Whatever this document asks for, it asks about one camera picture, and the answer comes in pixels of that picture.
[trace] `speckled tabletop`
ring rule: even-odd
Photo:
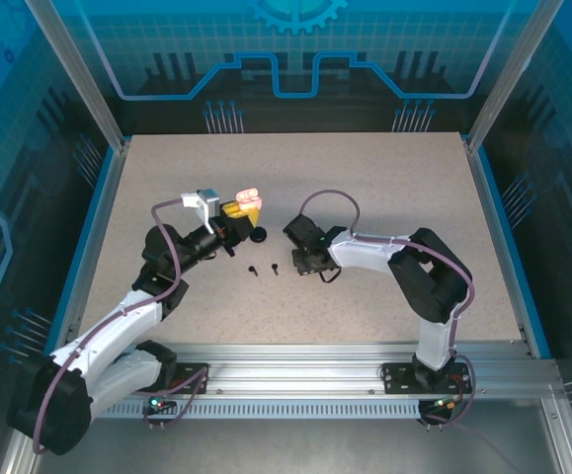
[[[384,235],[433,229],[472,271],[476,299],[461,340],[519,339],[485,216],[457,133],[143,135],[132,139],[81,330],[129,291],[142,265],[150,207],[214,188],[222,201],[256,187],[264,200],[262,244],[220,252],[185,275],[191,286],[164,323],[141,339],[161,343],[347,343],[417,340],[418,318],[394,279],[346,269],[332,284],[299,276],[282,233],[311,193],[341,189],[360,203],[358,229]],[[326,230],[354,211],[338,196],[306,214]],[[201,225],[190,209],[163,209],[181,235]],[[279,265],[275,276],[271,264]],[[257,268],[259,276],[248,272]]]

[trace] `blue enclosure wall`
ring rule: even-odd
[[[550,349],[572,379],[572,0],[558,12],[485,151]]]
[[[236,132],[239,113],[247,132],[469,131],[535,4],[64,0],[57,8],[130,134]]]
[[[0,456],[18,362],[45,343],[14,315],[52,319],[107,148],[24,2],[0,2]]]

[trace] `yellow block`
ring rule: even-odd
[[[248,216],[253,227],[257,227],[257,223],[259,222],[259,209],[253,207],[247,210],[240,210],[239,203],[236,200],[231,202],[227,202],[222,206],[222,210],[224,213],[233,219],[239,219],[240,217]]]

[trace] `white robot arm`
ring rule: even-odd
[[[422,228],[402,237],[353,234],[345,227],[324,232],[311,219],[299,214],[284,233],[296,247],[292,259],[300,275],[320,274],[323,281],[331,282],[342,269],[349,267],[393,275],[421,318],[413,363],[416,378],[430,389],[442,380],[452,356],[454,315],[466,298],[468,285],[462,275],[432,255],[444,256],[468,278],[471,275],[433,231]],[[431,255],[413,246],[426,248]],[[323,274],[332,271],[334,276],[325,279]]]
[[[234,256],[234,248],[257,225],[262,203],[255,189],[222,205],[213,190],[182,195],[182,202],[196,209],[203,225],[181,237],[164,224],[170,244],[153,227],[142,252],[145,265],[123,301],[76,340],[49,356],[29,356],[21,366],[7,423],[29,437],[36,435],[34,446],[63,454],[108,407],[135,391],[169,389],[175,381],[176,355],[167,348],[147,341],[128,355],[123,352],[176,309],[187,292],[189,286],[176,281],[174,258],[183,274],[219,249]]]

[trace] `gear logo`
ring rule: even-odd
[[[11,48],[24,37],[27,10],[23,0],[0,0],[0,42]]]
[[[346,0],[250,0],[256,20],[266,26],[277,27],[279,33],[290,30],[297,35],[301,30],[312,33],[314,28],[325,28],[327,19],[338,18],[338,9],[347,7]]]

